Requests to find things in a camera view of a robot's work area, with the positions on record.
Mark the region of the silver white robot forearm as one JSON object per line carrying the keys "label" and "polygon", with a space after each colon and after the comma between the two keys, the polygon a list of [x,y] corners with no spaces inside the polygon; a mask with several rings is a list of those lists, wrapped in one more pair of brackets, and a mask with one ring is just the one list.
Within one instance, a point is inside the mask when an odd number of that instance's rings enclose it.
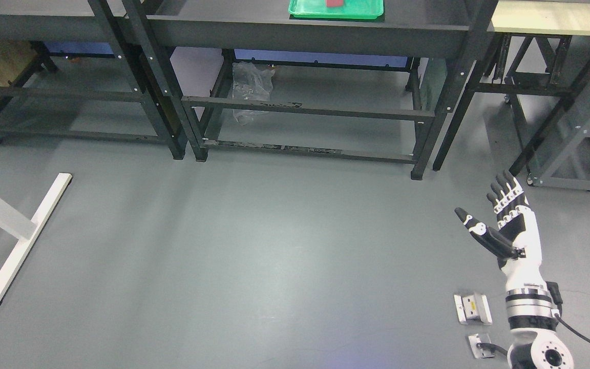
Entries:
{"label": "silver white robot forearm", "polygon": [[539,271],[507,275],[506,311],[513,343],[508,348],[511,368],[574,368],[571,351],[557,336],[559,285],[541,278]]}

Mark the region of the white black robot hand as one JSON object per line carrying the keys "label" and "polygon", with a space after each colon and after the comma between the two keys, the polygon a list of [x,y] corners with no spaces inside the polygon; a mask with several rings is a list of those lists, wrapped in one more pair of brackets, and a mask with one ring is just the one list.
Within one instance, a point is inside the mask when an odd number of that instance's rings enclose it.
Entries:
{"label": "white black robot hand", "polygon": [[542,262],[538,222],[522,185],[509,171],[504,171],[496,176],[490,189],[487,200],[496,216],[496,228],[461,207],[454,210],[457,217],[471,237],[498,259],[503,272],[538,268]]}

